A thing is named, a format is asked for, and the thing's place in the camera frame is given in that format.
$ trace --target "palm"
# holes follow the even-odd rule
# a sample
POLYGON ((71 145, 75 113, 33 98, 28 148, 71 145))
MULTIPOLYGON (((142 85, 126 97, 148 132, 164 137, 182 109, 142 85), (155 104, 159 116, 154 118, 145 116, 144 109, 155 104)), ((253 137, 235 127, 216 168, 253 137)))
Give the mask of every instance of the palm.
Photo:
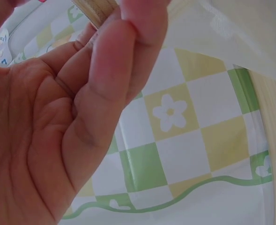
POLYGON ((15 66, 8 76, 0 80, 0 196, 20 199, 8 207, 22 207, 41 224, 55 223, 76 193, 61 149, 73 101, 40 60, 15 66))

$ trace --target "printed pattern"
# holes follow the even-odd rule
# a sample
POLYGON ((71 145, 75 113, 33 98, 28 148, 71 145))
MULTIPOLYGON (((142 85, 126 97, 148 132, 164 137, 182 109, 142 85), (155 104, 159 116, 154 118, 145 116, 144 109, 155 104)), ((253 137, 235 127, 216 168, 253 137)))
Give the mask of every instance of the printed pattern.
POLYGON ((70 7, 32 39, 11 62, 11 65, 41 56, 61 43, 74 41, 88 21, 78 7, 70 7))
MULTIPOLYGON (((86 22, 71 7, 13 63, 75 40, 86 22)), ((158 210, 213 181, 272 181, 250 76, 215 58, 163 48, 145 88, 122 113, 106 157, 64 218, 89 207, 158 210)))

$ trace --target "changing pad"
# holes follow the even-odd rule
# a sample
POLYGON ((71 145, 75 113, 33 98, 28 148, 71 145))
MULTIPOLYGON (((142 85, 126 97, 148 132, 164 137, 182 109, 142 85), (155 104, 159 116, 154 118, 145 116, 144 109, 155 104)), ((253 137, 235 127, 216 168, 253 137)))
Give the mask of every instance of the changing pad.
MULTIPOLYGON (((87 19, 71 6, 12 63, 75 40, 87 19)), ((163 48, 124 110, 108 154, 62 225, 272 225, 272 171, 246 69, 163 48)))

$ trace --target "skin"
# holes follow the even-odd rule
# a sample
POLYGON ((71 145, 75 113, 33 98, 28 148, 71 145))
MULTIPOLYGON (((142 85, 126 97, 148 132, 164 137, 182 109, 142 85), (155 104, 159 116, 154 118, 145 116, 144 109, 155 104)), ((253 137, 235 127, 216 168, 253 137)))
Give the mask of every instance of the skin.
MULTIPOLYGON (((60 221, 152 71, 169 2, 121 0, 98 32, 0 68, 1 225, 60 221)), ((23 3, 0 0, 0 26, 23 3)))

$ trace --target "fingernail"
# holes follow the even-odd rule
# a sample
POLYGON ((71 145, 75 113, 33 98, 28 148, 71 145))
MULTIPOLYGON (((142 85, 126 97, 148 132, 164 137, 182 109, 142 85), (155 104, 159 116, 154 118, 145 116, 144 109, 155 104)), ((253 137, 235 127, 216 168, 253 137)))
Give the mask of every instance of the fingernail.
POLYGON ((93 37, 88 41, 88 45, 93 47, 94 42, 96 41, 98 35, 112 22, 115 20, 121 19, 121 11, 120 8, 116 8, 115 11, 106 19, 106 21, 101 25, 101 27, 96 31, 93 37))
POLYGON ((77 41, 79 43, 81 43, 82 47, 84 47, 89 40, 91 39, 91 37, 94 35, 94 33, 96 32, 95 28, 89 23, 85 29, 80 33, 79 36, 77 36, 77 41))
POLYGON ((120 8, 115 9, 115 11, 106 19, 104 24, 96 30, 95 27, 89 23, 86 28, 77 36, 77 41, 84 47, 85 45, 93 45, 99 33, 106 27, 110 22, 118 20, 121 18, 120 8))

